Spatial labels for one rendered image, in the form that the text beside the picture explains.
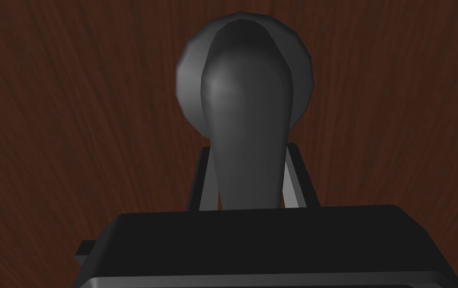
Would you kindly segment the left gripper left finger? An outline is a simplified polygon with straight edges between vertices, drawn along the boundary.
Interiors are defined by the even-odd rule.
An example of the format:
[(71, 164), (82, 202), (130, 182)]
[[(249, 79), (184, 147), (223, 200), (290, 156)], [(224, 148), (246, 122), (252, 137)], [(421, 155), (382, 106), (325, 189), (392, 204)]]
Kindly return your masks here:
[(211, 148), (205, 146), (200, 150), (191, 190), (187, 211), (216, 211), (219, 201), (219, 186), (217, 182), (214, 160)]

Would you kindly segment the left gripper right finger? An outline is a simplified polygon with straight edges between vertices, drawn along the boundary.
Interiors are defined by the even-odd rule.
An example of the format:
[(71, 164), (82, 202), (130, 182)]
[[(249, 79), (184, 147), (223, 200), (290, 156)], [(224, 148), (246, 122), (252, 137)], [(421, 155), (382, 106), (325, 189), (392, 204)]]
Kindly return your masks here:
[(309, 173), (294, 143), (287, 144), (282, 195), (286, 208), (320, 208)]

